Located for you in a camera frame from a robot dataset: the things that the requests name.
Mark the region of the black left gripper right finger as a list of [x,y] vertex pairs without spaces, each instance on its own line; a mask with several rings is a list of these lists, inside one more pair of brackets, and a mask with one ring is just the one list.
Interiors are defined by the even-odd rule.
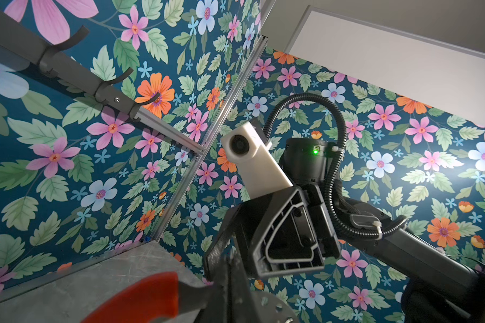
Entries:
[[239,254],[232,258],[232,322],[261,322]]

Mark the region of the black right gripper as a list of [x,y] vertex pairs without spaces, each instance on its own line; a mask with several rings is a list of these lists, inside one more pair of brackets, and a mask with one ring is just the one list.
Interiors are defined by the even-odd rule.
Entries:
[[222,254],[235,233],[248,276],[271,278],[323,270],[341,246],[316,184],[290,187],[230,208],[203,255],[205,278],[213,282]]

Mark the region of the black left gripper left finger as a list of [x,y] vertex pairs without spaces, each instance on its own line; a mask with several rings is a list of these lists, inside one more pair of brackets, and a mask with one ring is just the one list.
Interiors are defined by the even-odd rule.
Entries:
[[234,322],[233,314],[233,287],[232,287],[232,259],[228,256],[216,269],[213,292],[202,308],[194,323]]

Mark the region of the red keyring with metal rings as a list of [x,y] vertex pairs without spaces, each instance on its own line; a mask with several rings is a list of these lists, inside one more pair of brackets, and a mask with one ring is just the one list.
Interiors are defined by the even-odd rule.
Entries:
[[[192,287],[180,281],[175,272],[155,274],[119,292],[83,321],[169,322],[180,315],[194,311],[199,313],[205,308],[214,289],[212,285]],[[280,298],[270,293],[251,293],[261,322],[299,321],[294,311]]]

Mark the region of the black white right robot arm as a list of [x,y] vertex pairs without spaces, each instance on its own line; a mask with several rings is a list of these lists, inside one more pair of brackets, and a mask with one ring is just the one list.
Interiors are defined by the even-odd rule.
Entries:
[[[279,160],[269,148],[273,124],[294,102],[318,103],[335,118],[336,141],[292,138]],[[407,322],[485,322],[485,273],[462,265],[415,236],[407,219],[389,219],[372,205],[343,196],[340,164],[347,148],[346,123],[323,96],[303,93],[282,100],[263,128],[246,122],[221,139],[249,200],[228,210],[203,257],[207,279],[223,266],[231,238],[245,276],[270,278],[320,271],[326,258],[349,242],[409,278],[401,308]]]

